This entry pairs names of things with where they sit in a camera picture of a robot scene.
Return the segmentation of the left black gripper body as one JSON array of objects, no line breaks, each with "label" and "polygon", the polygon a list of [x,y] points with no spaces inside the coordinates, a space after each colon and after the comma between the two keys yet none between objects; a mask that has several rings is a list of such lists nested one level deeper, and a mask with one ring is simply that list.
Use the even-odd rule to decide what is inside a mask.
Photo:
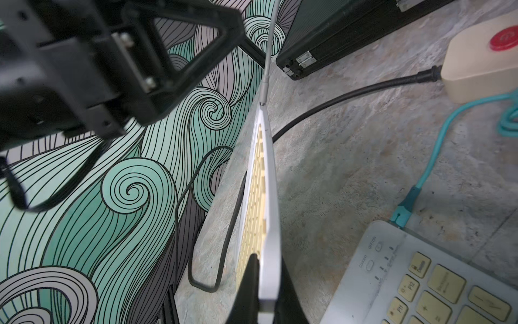
[{"label": "left black gripper body", "polygon": [[175,107],[246,37],[207,1],[2,1],[1,149],[123,136]]}]

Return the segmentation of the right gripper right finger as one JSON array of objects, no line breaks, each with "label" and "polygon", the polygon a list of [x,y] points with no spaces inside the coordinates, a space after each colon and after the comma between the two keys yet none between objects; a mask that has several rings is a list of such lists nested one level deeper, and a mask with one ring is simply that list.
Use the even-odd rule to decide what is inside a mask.
[{"label": "right gripper right finger", "polygon": [[275,323],[309,324],[284,260],[281,266],[281,285],[275,307]]}]

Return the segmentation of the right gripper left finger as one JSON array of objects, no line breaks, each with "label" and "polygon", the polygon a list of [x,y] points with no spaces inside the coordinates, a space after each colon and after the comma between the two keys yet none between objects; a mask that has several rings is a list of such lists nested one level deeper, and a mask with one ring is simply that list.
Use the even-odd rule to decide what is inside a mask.
[{"label": "right gripper left finger", "polygon": [[256,254],[250,255],[226,324],[257,324],[260,263]]}]

